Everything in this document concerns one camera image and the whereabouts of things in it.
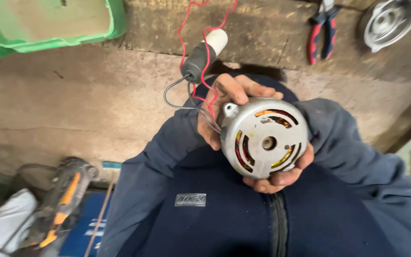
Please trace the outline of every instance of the concrete floor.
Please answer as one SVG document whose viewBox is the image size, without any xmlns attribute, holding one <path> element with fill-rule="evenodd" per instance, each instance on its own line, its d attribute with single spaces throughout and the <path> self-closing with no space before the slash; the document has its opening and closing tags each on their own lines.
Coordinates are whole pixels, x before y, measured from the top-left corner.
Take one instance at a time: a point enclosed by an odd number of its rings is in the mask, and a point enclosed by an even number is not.
<svg viewBox="0 0 411 257">
<path fill-rule="evenodd" d="M 95 45 L 1 59 L 0 158 L 56 165 L 67 155 L 94 162 L 135 156 L 174 112 L 163 90 L 179 78 L 179 63 L 178 56 Z M 287 76 L 300 99 L 341 103 L 368 143 L 411 104 L 406 85 L 298 71 Z M 169 95 L 177 104 L 186 98 L 184 84 Z"/>
</svg>

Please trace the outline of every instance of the jacket sleeve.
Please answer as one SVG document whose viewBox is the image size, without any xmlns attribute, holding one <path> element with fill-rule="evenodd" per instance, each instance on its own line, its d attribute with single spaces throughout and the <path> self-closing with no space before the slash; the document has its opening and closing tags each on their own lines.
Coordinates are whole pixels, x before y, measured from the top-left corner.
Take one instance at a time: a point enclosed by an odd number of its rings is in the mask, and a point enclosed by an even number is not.
<svg viewBox="0 0 411 257">
<path fill-rule="evenodd" d="M 197 132 L 197 111 L 177 110 L 142 153 L 122 164 L 98 256 L 117 254 L 139 223 L 164 200 L 177 162 L 205 144 Z"/>
<path fill-rule="evenodd" d="M 307 121 L 314 162 L 349 184 L 397 252 L 411 256 L 411 178 L 403 160 L 363 143 L 356 120 L 338 103 L 313 99 L 294 105 Z"/>
</svg>

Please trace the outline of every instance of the wooden plank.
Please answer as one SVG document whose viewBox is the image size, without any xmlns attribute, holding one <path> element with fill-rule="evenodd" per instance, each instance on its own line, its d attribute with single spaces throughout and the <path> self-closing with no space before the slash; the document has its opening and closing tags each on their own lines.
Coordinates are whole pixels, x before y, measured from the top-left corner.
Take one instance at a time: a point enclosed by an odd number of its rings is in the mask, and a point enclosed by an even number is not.
<svg viewBox="0 0 411 257">
<path fill-rule="evenodd" d="M 182 53 L 176 30 L 185 18 L 188 1 L 126 1 L 128 33 L 118 44 L 139 51 Z M 187 52 L 201 41 L 204 28 L 221 22 L 232 3 L 211 0 L 207 6 L 192 8 L 181 33 Z M 357 38 L 356 27 L 362 11 L 355 9 L 342 9 L 337 15 L 337 40 L 331 58 L 310 65 L 306 53 L 311 30 L 308 20 L 317 10 L 316 3 L 303 1 L 242 0 L 224 26 L 229 41 L 220 58 L 238 63 L 411 83 L 411 31 L 392 46 L 373 54 Z"/>
</svg>

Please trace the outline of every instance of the electric motor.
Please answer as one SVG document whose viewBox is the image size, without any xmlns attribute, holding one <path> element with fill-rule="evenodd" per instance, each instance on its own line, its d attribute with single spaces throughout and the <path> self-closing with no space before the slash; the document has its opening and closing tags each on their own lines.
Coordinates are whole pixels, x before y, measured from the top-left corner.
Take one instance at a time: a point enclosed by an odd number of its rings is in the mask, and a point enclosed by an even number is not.
<svg viewBox="0 0 411 257">
<path fill-rule="evenodd" d="M 247 104 L 226 103 L 222 111 L 221 148 L 243 176 L 266 179 L 289 171 L 304 154 L 307 124 L 288 102 L 249 97 Z"/>
</svg>

